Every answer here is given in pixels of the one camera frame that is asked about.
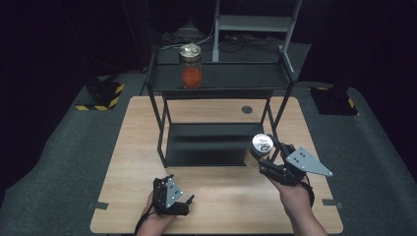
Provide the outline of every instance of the orange object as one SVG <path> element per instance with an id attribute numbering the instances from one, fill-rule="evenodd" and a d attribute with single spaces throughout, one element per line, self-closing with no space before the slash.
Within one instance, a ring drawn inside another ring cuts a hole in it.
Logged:
<path id="1" fill-rule="evenodd" d="M 182 82 L 186 89 L 198 89 L 202 84 L 202 71 L 197 67 L 185 67 Z"/>

